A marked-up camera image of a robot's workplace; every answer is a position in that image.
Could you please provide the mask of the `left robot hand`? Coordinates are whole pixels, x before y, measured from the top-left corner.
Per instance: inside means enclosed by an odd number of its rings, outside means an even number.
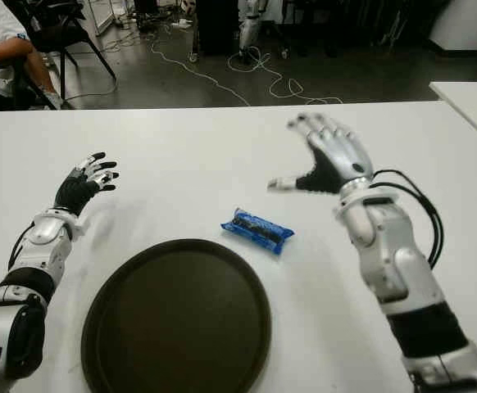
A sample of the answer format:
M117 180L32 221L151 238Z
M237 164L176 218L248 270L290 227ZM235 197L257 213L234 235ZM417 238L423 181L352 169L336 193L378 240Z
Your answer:
M98 193L114 191L116 186L112 181L120 176L114 171L117 162L105 158L105 152L98 152L78 163L58 188L53 207L80 216L84 207Z

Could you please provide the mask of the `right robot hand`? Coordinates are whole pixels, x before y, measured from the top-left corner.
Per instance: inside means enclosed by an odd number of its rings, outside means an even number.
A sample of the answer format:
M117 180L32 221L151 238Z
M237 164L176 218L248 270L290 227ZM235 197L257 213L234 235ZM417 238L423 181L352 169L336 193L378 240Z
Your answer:
M338 195L346 184L369 180L374 169L369 154L348 126L318 113L301 113L287 124L303 137L314 166L296 177L275 178L267 189L277 192L303 191Z

